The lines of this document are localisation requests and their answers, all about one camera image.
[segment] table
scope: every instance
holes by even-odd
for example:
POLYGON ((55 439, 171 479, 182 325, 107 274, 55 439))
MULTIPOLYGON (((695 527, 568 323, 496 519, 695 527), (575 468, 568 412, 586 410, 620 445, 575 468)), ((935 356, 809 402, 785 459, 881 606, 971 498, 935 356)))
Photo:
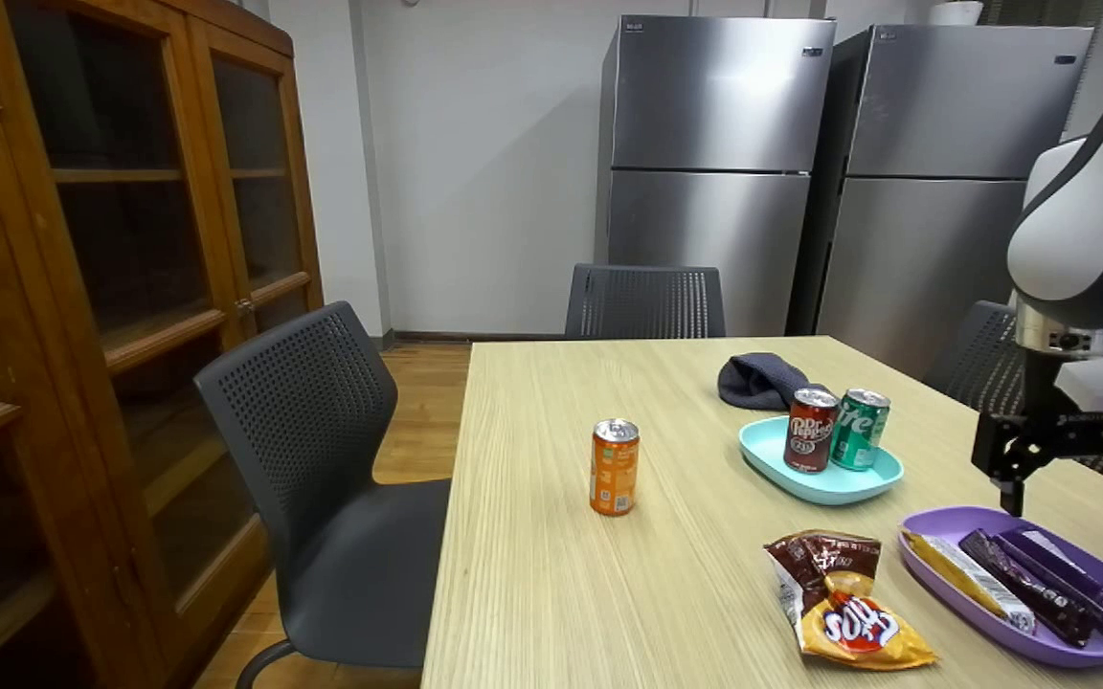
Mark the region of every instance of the table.
MULTIPOLYGON (((444 523, 426 687, 1103 687, 1024 662, 941 610, 897 554, 902 518, 995 505, 970 468, 975 412, 832 341, 523 341, 475 346, 444 523), (909 479, 864 505, 803 505, 740 459, 740 430, 764 412, 715 397, 740 351, 776 351, 832 392, 891 397, 883 448, 909 479), (586 500, 596 417, 639 425, 639 509, 586 500), (873 599, 937 652, 912 674, 801 662, 762 542, 846 527, 883 542, 873 599)), ((1048 462, 1027 518, 1103 559, 1103 479, 1048 462)))

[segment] white wall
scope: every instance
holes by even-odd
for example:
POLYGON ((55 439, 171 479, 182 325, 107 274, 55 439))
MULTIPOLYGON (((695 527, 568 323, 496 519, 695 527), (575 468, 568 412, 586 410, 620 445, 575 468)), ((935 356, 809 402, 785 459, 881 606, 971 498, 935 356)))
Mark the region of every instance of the white wall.
POLYGON ((624 12, 689 0, 356 0, 388 325, 559 334, 589 260, 596 79, 624 12))
POLYGON ((370 338, 388 334, 347 0, 254 0, 295 41, 323 295, 347 297, 370 338))

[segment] refrigerator door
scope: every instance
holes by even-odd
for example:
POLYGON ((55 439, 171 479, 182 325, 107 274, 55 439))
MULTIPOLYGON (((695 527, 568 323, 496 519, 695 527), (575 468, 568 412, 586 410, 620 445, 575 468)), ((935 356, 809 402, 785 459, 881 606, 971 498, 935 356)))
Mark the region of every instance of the refrigerator door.
POLYGON ((815 158, 832 18, 620 18, 611 170, 789 170, 815 158))
POLYGON ((819 334, 937 379, 975 297, 1006 297, 1018 179, 849 179, 823 278, 819 334))
POLYGON ((611 266, 711 266, 730 338, 785 334, 803 175, 615 171, 611 266))
POLYGON ((873 26, 849 175, 1027 175, 1090 26, 873 26))

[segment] wooden cabinet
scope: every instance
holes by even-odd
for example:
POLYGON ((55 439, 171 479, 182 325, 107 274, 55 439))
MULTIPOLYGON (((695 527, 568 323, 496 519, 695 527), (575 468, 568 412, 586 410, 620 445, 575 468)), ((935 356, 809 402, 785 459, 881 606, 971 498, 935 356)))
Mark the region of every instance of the wooden cabinet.
POLYGON ((191 374, 312 303, 288 33, 0 0, 0 683, 205 662, 268 551, 191 374))

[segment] plate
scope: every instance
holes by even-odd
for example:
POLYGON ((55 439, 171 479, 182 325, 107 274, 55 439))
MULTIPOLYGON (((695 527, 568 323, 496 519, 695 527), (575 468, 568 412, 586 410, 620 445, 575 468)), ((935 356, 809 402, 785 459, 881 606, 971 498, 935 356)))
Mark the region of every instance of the plate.
MULTIPOLYGON (((1048 537, 1062 554, 1069 554, 1076 568, 1082 568, 1096 583, 1103 583, 1103 562, 1096 554, 1089 554, 1082 546, 1054 537, 1043 523, 1018 519, 1009 513, 995 513, 995 509, 975 509, 975 505, 957 505, 957 509, 932 509, 932 513, 915 513, 902 519, 902 527, 923 532, 932 541, 941 542, 957 542, 962 537, 970 537, 971 527, 984 532, 1006 532, 1006 527, 1034 527, 1043 537, 1048 537)), ((900 562, 912 577, 920 577, 923 591, 932 591, 947 610, 952 610, 964 625, 971 625, 979 634, 995 641, 1001 648, 1034 658, 1043 667, 1103 667, 1103 641, 1090 641, 1089 648, 1069 648, 1066 641, 1058 641, 1048 628, 1039 625, 1039 630, 1018 630, 1009 625, 1002 625, 1001 615, 993 615, 988 610, 979 610, 971 599, 957 593, 952 584, 947 584, 909 542, 902 537, 897 541, 900 562)))
POLYGON ((744 425, 740 452, 747 468, 755 468, 762 479, 769 479, 772 488, 780 488, 801 500, 855 505, 887 493, 902 479, 902 468, 887 452, 877 452, 870 470, 846 470, 833 462, 827 462, 819 475, 794 470, 785 462, 785 430, 789 430, 785 417, 744 425))

